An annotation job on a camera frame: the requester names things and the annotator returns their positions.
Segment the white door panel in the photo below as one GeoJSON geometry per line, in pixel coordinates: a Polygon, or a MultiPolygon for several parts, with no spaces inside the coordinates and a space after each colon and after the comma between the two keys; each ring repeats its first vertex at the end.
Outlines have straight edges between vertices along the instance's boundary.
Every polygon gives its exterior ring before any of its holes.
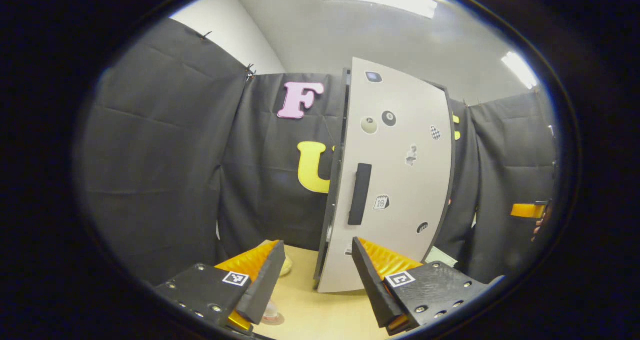
{"type": "Polygon", "coordinates": [[[364,288],[352,257],[346,255],[354,236],[422,261],[449,199],[453,135],[444,91],[395,69],[354,58],[347,111],[342,171],[331,179],[340,182],[339,195],[320,293],[364,288]],[[379,74],[381,82],[368,80],[367,72],[379,74]],[[415,158],[413,165],[407,158],[415,158]],[[371,166],[370,178],[361,224],[349,225],[359,164],[371,166]],[[418,232],[423,223],[428,226],[418,232]]]}

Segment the table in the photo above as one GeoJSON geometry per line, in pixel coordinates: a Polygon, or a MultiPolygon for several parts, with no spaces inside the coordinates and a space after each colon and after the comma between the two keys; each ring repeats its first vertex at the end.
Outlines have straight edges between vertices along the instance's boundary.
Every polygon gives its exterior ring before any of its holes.
{"type": "Polygon", "coordinates": [[[271,296],[284,322],[254,325],[254,333],[275,340],[389,338],[378,327],[365,290],[334,294],[313,290],[318,251],[285,245],[285,253],[293,266],[278,279],[271,296]]]}

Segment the yellow letter u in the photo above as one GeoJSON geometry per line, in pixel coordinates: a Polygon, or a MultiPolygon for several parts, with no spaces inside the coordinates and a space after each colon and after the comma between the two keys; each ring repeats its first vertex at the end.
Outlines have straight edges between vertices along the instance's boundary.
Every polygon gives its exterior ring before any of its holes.
{"type": "Polygon", "coordinates": [[[327,150],[325,144],[314,141],[303,141],[297,144],[300,151],[300,163],[297,167],[297,179],[302,186],[314,193],[329,194],[329,180],[318,176],[320,155],[327,150]]]}

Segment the black fabric backdrop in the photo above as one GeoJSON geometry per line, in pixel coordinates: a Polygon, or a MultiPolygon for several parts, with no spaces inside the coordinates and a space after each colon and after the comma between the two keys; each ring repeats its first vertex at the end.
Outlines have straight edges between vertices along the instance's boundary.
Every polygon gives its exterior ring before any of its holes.
{"type": "Polygon", "coordinates": [[[342,131],[345,99],[341,76],[258,75],[247,83],[222,161],[219,233],[235,256],[263,240],[317,251],[327,194],[311,192],[298,180],[300,142],[319,142],[318,176],[329,179],[333,146],[342,131]],[[279,118],[287,82],[322,83],[302,119],[279,118]]]}
{"type": "Polygon", "coordinates": [[[480,187],[480,163],[476,128],[471,119],[469,107],[455,100],[449,100],[450,109],[460,118],[454,123],[454,130],[460,132],[455,141],[455,170],[451,190],[451,205],[436,238],[435,247],[456,260],[466,256],[465,245],[471,236],[471,224],[478,205],[480,187]]]}
{"type": "MultiPolygon", "coordinates": [[[[327,195],[302,187],[297,146],[325,144],[318,175],[330,179],[343,79],[246,79],[231,55],[166,19],[98,84],[82,147],[85,201],[112,251],[153,285],[265,239],[320,246],[327,195]],[[302,119],[276,115],[290,81],[325,87],[302,119]]],[[[509,275],[535,247],[535,220],[511,217],[512,205],[551,197],[553,108],[539,96],[472,107],[450,101],[461,139],[436,246],[483,283],[509,275]]]]}
{"type": "Polygon", "coordinates": [[[219,169],[247,73],[172,19],[103,74],[80,158],[84,201],[122,264],[158,285],[217,263],[219,169]]]}
{"type": "Polygon", "coordinates": [[[531,241],[537,219],[510,214],[514,204],[552,198],[556,149],[549,126],[556,124],[551,102],[533,92],[469,110],[477,134],[478,211],[459,268],[489,283],[521,270],[540,249],[542,242],[531,241]]]}

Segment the ceiling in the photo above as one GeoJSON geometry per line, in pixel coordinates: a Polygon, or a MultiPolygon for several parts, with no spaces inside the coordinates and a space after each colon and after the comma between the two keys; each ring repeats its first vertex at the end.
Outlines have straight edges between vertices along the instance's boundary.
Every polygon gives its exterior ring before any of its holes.
{"type": "Polygon", "coordinates": [[[239,1],[289,73],[342,74],[357,57],[444,85],[469,105],[529,91],[501,61],[514,48],[452,2],[429,19],[365,2],[239,1]]]}

